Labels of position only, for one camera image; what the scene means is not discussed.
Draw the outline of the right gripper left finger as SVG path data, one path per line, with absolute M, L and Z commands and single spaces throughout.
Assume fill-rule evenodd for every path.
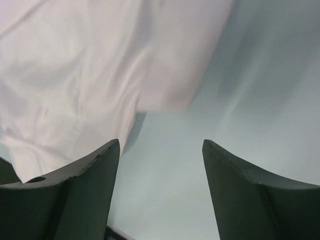
M 3 240 L 103 240 L 120 158 L 114 139 L 26 183 L 0 162 Z

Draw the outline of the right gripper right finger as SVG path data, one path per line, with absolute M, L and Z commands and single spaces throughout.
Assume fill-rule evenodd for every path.
M 202 155 L 220 239 L 319 239 L 318 185 L 274 174 L 209 139 Z

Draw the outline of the white long sleeve shirt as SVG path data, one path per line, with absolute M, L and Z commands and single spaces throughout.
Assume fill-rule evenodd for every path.
M 3 0 L 0 141 L 22 182 L 194 98 L 231 0 Z

